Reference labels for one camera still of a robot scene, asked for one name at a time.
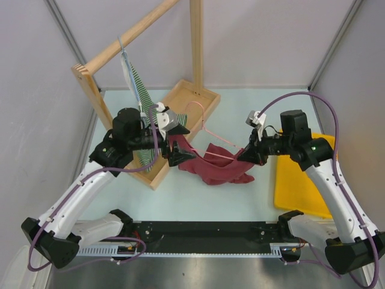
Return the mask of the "red tank top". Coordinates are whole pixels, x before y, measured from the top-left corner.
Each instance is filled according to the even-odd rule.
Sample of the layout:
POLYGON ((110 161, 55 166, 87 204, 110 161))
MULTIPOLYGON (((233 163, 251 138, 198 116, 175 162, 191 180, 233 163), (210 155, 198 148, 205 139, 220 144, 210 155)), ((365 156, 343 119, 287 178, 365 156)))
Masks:
POLYGON ((178 165, 178 168, 198 175, 207 185, 248 184, 254 181, 254 177, 247 173, 254 164, 237 160, 243 151, 241 149, 232 154, 225 148, 210 143, 204 156, 197 154, 194 159, 178 165))

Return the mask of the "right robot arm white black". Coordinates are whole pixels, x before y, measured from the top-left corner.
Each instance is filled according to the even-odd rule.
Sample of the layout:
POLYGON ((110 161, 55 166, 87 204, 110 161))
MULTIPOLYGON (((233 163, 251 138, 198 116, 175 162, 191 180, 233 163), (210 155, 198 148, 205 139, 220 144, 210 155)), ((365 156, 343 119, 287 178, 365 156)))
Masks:
POLYGON ((326 229, 301 211, 291 211, 280 216, 278 236, 283 241, 308 241, 325 253, 328 263, 341 275, 373 263, 375 253, 382 257, 384 233, 343 184, 340 168, 332 166, 334 150, 329 142, 312 137, 306 114, 302 110, 281 113, 282 133, 274 136, 265 132, 265 119, 265 114, 250 112, 246 123, 253 130, 237 159, 263 166, 270 155, 288 155, 317 187, 336 226, 335 230, 326 229))

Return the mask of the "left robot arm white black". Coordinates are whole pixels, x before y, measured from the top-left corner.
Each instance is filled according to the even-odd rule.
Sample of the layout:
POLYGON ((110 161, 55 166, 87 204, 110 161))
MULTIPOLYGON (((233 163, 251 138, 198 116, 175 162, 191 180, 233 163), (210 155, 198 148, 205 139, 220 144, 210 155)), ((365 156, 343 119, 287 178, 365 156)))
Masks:
POLYGON ((83 171, 67 191, 39 218, 26 218, 21 229, 33 252, 38 251, 57 269, 67 266, 78 252, 100 241, 135 242, 143 250, 145 242, 133 237, 133 220, 121 210, 105 217, 80 222, 79 217, 97 194, 134 159, 134 152, 154 149, 156 156, 168 160, 170 166, 195 157, 182 148, 172 136, 190 133, 174 111, 161 103, 149 108, 150 124, 146 126, 136 108, 124 108, 112 120, 112 128, 89 156, 83 171))

